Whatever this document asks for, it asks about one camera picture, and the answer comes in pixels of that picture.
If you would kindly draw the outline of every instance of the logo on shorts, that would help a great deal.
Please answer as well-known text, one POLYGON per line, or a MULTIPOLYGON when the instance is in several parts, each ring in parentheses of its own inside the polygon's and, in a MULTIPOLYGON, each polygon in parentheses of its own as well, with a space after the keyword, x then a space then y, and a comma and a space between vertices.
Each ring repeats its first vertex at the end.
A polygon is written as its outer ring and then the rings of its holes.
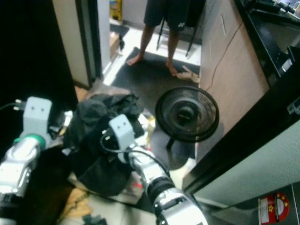
POLYGON ((185 23, 181 22, 180 24, 178 24, 178 27, 184 27, 185 23))

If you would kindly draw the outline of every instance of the fan grille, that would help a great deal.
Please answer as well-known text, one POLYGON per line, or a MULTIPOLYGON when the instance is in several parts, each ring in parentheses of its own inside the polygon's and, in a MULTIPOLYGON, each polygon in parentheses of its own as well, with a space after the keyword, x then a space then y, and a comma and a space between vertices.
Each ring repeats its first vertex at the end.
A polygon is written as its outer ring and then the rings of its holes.
POLYGON ((207 92, 194 87, 180 87, 166 92, 158 100, 156 118, 170 137, 198 142, 215 132, 219 110, 207 92))

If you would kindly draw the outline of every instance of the sticker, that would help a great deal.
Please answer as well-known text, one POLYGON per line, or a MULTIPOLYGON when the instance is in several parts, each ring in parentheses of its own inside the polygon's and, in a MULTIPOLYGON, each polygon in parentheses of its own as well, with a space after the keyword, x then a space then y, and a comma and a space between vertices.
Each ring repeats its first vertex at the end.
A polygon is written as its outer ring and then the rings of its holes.
POLYGON ((275 224, 283 221, 290 210, 286 195, 275 193, 258 199, 259 225, 275 224))

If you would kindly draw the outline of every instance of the tile floor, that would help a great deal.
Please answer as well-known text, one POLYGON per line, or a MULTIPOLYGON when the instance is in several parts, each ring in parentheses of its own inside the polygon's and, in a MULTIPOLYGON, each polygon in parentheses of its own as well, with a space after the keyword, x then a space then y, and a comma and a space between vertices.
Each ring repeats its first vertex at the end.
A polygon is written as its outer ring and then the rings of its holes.
MULTIPOLYGON (((126 36, 124 37, 125 48, 121 55, 117 56, 115 61, 111 64, 110 68, 105 73, 106 85, 110 85, 118 72, 118 70, 125 63, 126 58, 132 52, 134 47, 139 47, 142 36, 142 30, 130 28, 126 36)), ((158 34, 153 34, 153 37, 146 49, 150 53, 155 53, 162 56, 167 56, 167 37, 161 37, 160 47, 156 51, 156 44, 158 40, 158 34)), ((189 57, 186 58, 186 50, 188 43, 179 41, 176 49, 174 59, 188 62, 195 65, 200 65, 201 61, 201 46, 193 45, 189 57)), ((171 178, 173 179, 175 186, 181 188, 183 177, 195 166, 195 160, 189 159, 187 163, 180 169, 170 171, 171 178)), ((89 196, 89 206, 94 210, 92 216, 100 215, 106 218, 108 225, 154 225, 156 224, 156 217, 142 210, 138 210, 132 207, 128 207, 119 202, 110 201, 101 198, 96 195, 89 196)), ((59 225, 83 225, 81 218, 66 218, 60 222, 59 225)))

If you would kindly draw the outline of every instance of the black mat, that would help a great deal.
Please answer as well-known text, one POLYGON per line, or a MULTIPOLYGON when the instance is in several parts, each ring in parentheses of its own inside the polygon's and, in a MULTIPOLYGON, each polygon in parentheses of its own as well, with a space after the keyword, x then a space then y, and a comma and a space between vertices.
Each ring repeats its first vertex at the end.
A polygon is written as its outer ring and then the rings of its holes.
POLYGON ((129 28, 125 26, 110 24, 110 31, 116 32, 120 34, 122 37, 124 37, 129 31, 129 28))
MULTIPOLYGON (((136 56, 139 52, 135 48, 128 59, 136 56)), ((168 90, 180 86, 195 86, 197 84, 183 81, 173 77, 165 67, 166 58, 152 53, 145 54, 145 60, 133 66, 124 64, 117 73, 112 86, 129 89, 132 93, 140 97, 140 101, 153 115, 158 99, 168 90)), ((178 71, 183 72, 185 65, 195 73, 199 73, 200 67, 180 61, 174 61, 178 71)), ((171 170, 181 168, 188 158, 195 158, 195 144, 175 141, 172 151, 165 148, 169 141, 169 136, 156 126, 151 138, 153 153, 162 159, 171 170)))

